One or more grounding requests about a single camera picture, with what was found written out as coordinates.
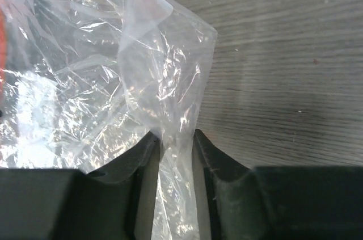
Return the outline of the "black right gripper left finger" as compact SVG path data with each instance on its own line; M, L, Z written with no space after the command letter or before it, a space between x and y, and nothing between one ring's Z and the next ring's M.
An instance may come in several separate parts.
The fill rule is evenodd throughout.
M161 142L147 133L108 164L2 169L2 239L150 239Z

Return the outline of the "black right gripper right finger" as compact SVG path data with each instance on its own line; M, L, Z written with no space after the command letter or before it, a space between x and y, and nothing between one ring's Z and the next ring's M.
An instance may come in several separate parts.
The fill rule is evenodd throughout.
M196 130L192 167L201 239L361 239L362 167L251 169Z

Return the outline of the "clear zip bag orange zipper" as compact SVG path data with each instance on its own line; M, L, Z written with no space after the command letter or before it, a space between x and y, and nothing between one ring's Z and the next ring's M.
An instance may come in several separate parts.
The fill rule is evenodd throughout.
M152 239L200 239L192 140L216 41L174 0L1 0L1 167L92 172L155 134Z

